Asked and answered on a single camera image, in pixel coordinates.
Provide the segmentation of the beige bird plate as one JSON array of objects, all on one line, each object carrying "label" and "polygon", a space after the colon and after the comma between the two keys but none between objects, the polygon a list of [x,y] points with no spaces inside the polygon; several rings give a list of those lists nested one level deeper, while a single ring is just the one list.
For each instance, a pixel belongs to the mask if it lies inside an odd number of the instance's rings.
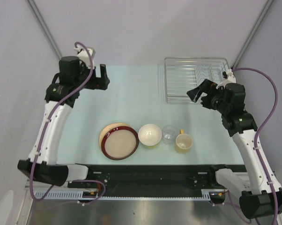
[{"label": "beige bird plate", "polygon": [[108,126],[106,126],[100,133],[99,135],[99,148],[102,149],[101,145],[102,145],[102,141],[104,136],[106,135],[106,133],[108,133],[110,130],[112,130],[113,128],[119,127],[119,126],[125,126],[125,127],[130,127],[130,125],[126,124],[126,123],[112,123]]}]

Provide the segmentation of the white ceramic bowl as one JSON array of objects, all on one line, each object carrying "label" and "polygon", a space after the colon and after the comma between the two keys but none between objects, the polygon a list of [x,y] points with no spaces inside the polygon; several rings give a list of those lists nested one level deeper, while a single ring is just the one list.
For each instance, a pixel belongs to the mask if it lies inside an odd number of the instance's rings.
[{"label": "white ceramic bowl", "polygon": [[162,131],[155,124],[146,124],[139,129],[139,141],[146,145],[155,145],[162,139]]}]

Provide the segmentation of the red rimmed plate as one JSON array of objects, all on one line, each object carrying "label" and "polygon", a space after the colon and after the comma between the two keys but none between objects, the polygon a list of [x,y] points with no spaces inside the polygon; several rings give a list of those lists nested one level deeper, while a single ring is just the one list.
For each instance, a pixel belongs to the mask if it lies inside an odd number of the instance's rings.
[{"label": "red rimmed plate", "polygon": [[128,126],[116,126],[105,133],[102,153],[111,160],[123,160],[133,155],[139,146],[137,132]]}]

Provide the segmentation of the yellow-green bowl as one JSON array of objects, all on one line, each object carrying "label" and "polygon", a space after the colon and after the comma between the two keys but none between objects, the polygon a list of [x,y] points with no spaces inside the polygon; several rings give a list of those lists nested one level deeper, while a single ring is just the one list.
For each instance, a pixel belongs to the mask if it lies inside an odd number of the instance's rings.
[{"label": "yellow-green bowl", "polygon": [[152,148],[155,148],[159,145],[159,143],[155,144],[155,145],[146,145],[146,144],[143,144],[142,145],[145,147],[145,148],[148,148],[148,149],[152,149]]}]

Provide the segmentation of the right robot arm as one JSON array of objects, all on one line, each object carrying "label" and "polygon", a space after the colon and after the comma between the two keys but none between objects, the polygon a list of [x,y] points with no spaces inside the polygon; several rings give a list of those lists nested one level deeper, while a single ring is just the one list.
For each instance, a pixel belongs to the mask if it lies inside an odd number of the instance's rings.
[{"label": "right robot arm", "polygon": [[247,219],[277,218],[282,213],[282,186],[276,179],[257,135],[253,116],[245,110],[245,87],[224,81],[218,85],[208,79],[187,92],[192,102],[221,114],[222,123],[243,159],[249,182],[240,179],[225,165],[215,166],[207,176],[212,188],[224,186],[239,202]]}]

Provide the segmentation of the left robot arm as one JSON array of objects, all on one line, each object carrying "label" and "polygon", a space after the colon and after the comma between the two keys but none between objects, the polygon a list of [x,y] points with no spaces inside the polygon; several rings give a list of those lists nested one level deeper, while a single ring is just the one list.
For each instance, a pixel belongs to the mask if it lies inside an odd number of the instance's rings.
[{"label": "left robot arm", "polygon": [[86,188],[94,184],[95,176],[88,172],[87,166],[57,163],[63,128],[80,95],[80,85],[90,90],[106,90],[110,83],[105,64],[100,64],[101,75],[97,77],[88,62],[77,56],[62,57],[59,61],[59,72],[46,89],[45,112],[37,140],[28,159],[19,160],[17,165],[30,182],[62,186],[78,180]]}]

